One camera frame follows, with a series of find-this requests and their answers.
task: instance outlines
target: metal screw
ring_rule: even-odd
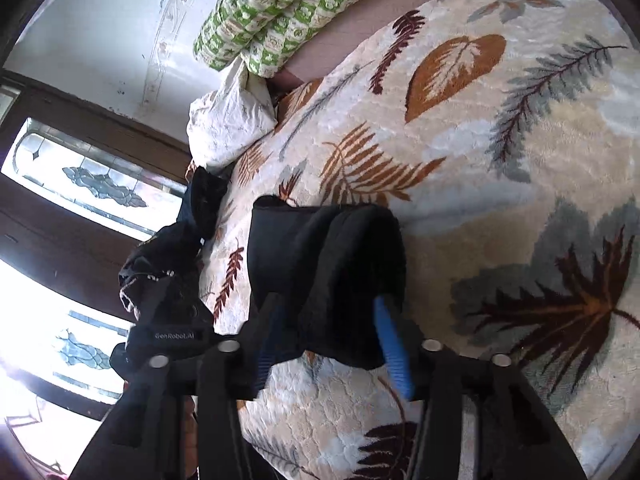
[[[149,359],[149,366],[152,368],[163,368],[169,364],[169,358],[166,355],[158,354]]]
[[[218,343],[218,350],[225,354],[231,354],[240,348],[240,343],[235,339],[226,339]]]
[[[442,343],[437,339],[425,339],[422,342],[422,348],[429,352],[439,352],[442,350]]]
[[[491,362],[503,368],[511,366],[511,358],[506,354],[496,354],[491,358]]]

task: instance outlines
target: pillow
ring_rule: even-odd
[[[273,77],[293,54],[358,0],[294,0],[240,53],[249,70]]]
[[[193,43],[193,55],[215,70],[228,66],[293,0],[218,0]]]
[[[275,125],[264,79],[237,57],[218,91],[191,104],[187,135],[193,161],[207,171],[220,170]]]

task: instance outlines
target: brown leaf print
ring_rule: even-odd
[[[340,144],[323,142],[334,152],[320,173],[320,188],[324,189],[321,204],[330,198],[333,204],[375,202],[388,207],[388,194],[409,202],[406,191],[420,184],[446,158],[415,166],[395,162],[385,156],[379,144],[372,144],[375,134],[364,124],[351,130]]]
[[[382,94],[382,79],[396,57],[409,45],[420,28],[424,25],[424,17],[418,14],[417,10],[410,10],[400,16],[393,25],[394,33],[398,37],[386,51],[385,57],[376,69],[376,73],[371,77],[369,90],[374,94]]]
[[[471,23],[483,16],[488,16],[500,6],[504,6],[500,12],[500,21],[506,23],[522,16],[527,6],[544,9],[545,7],[564,7],[564,4],[560,0],[494,0],[473,12],[466,22]]]
[[[382,377],[378,377],[378,380],[396,402],[401,422],[379,426],[365,433],[365,436],[372,438],[373,442],[359,448],[360,451],[367,453],[363,459],[358,460],[358,464],[364,467],[356,469],[348,480],[403,479],[409,468],[417,424],[406,420],[402,403],[391,386]]]
[[[460,36],[436,47],[416,69],[406,94],[405,122],[457,94],[498,64],[506,40],[489,34],[476,40]]]
[[[273,135],[277,134],[289,119],[306,105],[314,96],[322,83],[323,78],[314,79],[308,83],[296,88],[293,92],[286,95],[278,104],[278,124],[273,130]]]
[[[231,218],[231,215],[236,211],[236,206],[234,206],[234,200],[231,199],[226,205],[222,208],[220,212],[220,221],[218,222],[218,227],[216,228],[216,234],[213,237],[213,240],[216,243],[220,243],[222,238],[225,237],[226,234],[226,226]]]
[[[270,157],[263,155],[260,142],[256,142],[238,159],[238,186],[244,187],[258,174],[262,165]]]
[[[318,372],[322,368],[323,360],[324,357],[311,350],[305,350],[302,355],[302,364],[314,383],[318,380]]]
[[[613,242],[602,240],[602,260],[593,253],[593,277],[584,275],[571,245],[566,256],[556,258],[562,284],[569,294],[561,294],[538,283],[541,296],[523,287],[520,297],[512,298],[498,289],[495,303],[482,302],[478,312],[470,316],[486,316],[476,327],[478,332],[489,324],[500,324],[500,330],[537,326],[521,338],[511,352],[522,354],[520,367],[551,352],[543,372],[558,362],[561,368],[548,395],[574,363],[577,364],[572,390],[588,370],[609,335],[613,314],[640,329],[640,321],[617,308],[632,259],[634,236],[624,245],[624,226]]]
[[[196,172],[196,170],[198,169],[198,167],[196,166],[196,162],[191,159],[189,165],[187,166],[187,171],[184,173],[184,179],[187,182],[191,182],[191,179],[193,178],[193,174]]]
[[[291,193],[293,193],[293,190],[301,176],[302,170],[294,171],[286,181],[282,181],[278,184],[278,198],[280,200],[284,200],[284,202],[293,202],[296,206],[300,205],[296,200],[291,198]]]
[[[229,263],[226,265],[225,281],[222,284],[222,290],[216,297],[216,304],[213,307],[213,322],[216,322],[220,317],[222,309],[226,305],[231,291],[236,286],[236,280],[238,279],[238,270],[242,267],[242,252],[244,247],[239,247],[229,255]]]

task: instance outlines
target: green patterned pillow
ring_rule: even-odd
[[[240,55],[249,70],[273,75],[334,16],[358,0],[294,0]]]
[[[292,1],[218,0],[193,43],[194,56],[216,70],[223,69]]]

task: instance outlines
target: blue gripper pad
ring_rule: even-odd
[[[396,390],[405,399],[413,399],[415,386],[409,367],[409,355],[382,296],[377,296],[373,300],[373,323],[385,356],[386,369]]]
[[[266,386],[271,372],[271,367],[279,362],[277,346],[278,338],[284,332],[284,320],[284,308],[278,304],[274,309],[267,337],[260,348],[260,353],[257,358],[257,373],[254,383],[254,387],[257,391],[260,391]]]

